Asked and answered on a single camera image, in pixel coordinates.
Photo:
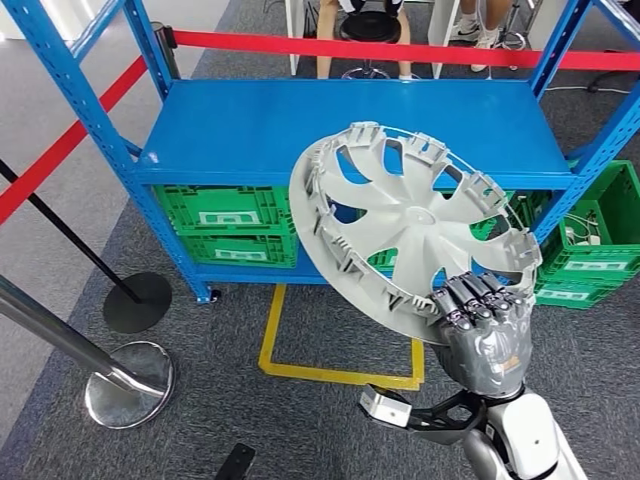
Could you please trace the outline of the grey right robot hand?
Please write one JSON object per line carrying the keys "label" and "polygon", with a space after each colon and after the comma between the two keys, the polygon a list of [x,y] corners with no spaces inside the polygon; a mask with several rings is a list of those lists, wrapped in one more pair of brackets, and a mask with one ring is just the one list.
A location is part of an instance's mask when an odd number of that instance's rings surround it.
{"label": "grey right robot hand", "polygon": [[445,280],[430,298],[442,340],[432,350],[449,377],[489,398],[522,389],[532,354],[531,290],[507,287],[492,273],[466,272]]}

